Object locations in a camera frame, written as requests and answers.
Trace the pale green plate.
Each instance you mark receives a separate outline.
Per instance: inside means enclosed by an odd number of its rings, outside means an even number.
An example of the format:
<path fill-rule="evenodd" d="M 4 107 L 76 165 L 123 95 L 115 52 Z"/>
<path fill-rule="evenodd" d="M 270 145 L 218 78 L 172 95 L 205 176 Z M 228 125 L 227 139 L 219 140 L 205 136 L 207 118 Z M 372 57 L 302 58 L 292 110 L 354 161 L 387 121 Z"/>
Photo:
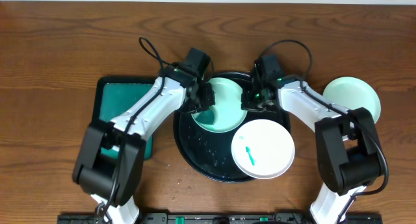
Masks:
<path fill-rule="evenodd" d="M 224 133 L 238 127 L 247 115 L 241 108 L 242 87 L 235 81 L 226 78 L 213 78 L 209 81 L 214 91 L 215 104 L 209 109 L 214 111 L 215 123 L 204 125 L 197 123 L 204 130 L 214 133 Z"/>

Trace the mint plate with green smear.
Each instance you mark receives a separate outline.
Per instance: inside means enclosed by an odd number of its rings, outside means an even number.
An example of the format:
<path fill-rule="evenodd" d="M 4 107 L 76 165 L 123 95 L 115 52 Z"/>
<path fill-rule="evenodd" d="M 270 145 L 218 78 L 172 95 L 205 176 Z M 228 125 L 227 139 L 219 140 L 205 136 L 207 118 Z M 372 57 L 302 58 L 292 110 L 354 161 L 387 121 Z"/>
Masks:
<path fill-rule="evenodd" d="M 376 91 L 365 81 L 355 77 L 339 77 L 323 91 L 327 100 L 349 109 L 366 108 L 376 123 L 381 115 L 381 102 Z"/>

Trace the green yellow sponge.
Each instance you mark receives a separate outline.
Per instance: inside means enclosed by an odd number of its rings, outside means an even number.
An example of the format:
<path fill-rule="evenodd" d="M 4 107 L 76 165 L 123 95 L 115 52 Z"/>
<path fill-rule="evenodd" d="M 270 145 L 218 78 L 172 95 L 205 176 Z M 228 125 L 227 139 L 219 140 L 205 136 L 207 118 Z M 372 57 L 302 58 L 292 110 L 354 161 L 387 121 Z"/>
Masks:
<path fill-rule="evenodd" d="M 215 123 L 215 113 L 211 109 L 198 112 L 193 115 L 193 118 L 197 123 L 204 125 L 213 125 Z"/>

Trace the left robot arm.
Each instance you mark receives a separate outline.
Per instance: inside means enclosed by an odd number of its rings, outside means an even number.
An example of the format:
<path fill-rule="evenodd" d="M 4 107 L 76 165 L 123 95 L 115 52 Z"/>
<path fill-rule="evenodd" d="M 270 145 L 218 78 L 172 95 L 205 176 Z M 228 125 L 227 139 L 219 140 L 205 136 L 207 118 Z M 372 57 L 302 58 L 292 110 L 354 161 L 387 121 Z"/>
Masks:
<path fill-rule="evenodd" d="M 214 104 L 210 83 L 195 78 L 157 77 L 149 91 L 110 121 L 87 126 L 72 179 L 96 202 L 96 221 L 135 223 L 134 202 L 147 141 L 176 110 L 197 113 Z"/>

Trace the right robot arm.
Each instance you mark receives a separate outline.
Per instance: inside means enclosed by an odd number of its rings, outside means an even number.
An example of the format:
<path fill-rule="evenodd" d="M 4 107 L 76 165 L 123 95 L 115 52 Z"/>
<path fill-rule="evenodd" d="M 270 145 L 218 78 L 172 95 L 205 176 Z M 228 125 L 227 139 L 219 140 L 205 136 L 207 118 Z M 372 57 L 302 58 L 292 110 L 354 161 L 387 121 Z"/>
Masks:
<path fill-rule="evenodd" d="M 366 108 L 350 110 L 331 103 L 299 77 L 252 81 L 241 100 L 244 110 L 289 112 L 315 133 L 323 185 L 304 223 L 341 223 L 357 197 L 387 186 L 387 160 Z"/>

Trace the black tray with green water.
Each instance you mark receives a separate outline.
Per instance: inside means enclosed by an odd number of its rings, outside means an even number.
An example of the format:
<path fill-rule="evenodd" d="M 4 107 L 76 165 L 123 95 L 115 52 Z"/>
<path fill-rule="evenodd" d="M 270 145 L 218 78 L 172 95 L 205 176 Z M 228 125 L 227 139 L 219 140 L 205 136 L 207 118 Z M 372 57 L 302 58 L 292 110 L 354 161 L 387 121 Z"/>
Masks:
<path fill-rule="evenodd" d="M 139 101 L 153 86 L 155 78 L 110 75 L 97 81 L 92 121 L 109 122 Z"/>

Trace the white plate with green stain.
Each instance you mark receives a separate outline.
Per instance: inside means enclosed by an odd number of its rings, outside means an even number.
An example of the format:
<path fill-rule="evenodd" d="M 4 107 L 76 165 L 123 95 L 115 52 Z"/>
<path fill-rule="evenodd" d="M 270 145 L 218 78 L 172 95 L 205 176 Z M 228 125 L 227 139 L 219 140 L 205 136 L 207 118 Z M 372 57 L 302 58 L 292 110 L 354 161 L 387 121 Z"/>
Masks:
<path fill-rule="evenodd" d="M 274 179 L 291 167 L 295 146 L 285 127 L 272 120 L 256 119 L 237 130 L 231 141 L 231 155 L 246 175 Z"/>

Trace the black rail at table edge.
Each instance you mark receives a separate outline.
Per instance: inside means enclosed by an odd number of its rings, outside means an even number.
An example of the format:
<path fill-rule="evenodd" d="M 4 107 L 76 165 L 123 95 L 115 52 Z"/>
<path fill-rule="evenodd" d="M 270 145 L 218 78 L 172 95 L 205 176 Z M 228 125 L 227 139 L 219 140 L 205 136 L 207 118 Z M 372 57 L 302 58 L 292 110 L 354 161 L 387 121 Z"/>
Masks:
<path fill-rule="evenodd" d="M 105 223 L 99 222 L 93 214 L 61 214 L 57 216 L 58 224 L 87 224 Z M 167 214 L 167 213 L 148 213 L 139 215 L 136 223 L 144 224 L 248 224 L 248 223 L 313 223 L 305 214 L 299 212 L 278 212 L 269 214 Z M 341 223 L 348 224 L 382 224 L 382 217 L 379 214 L 347 214 Z"/>

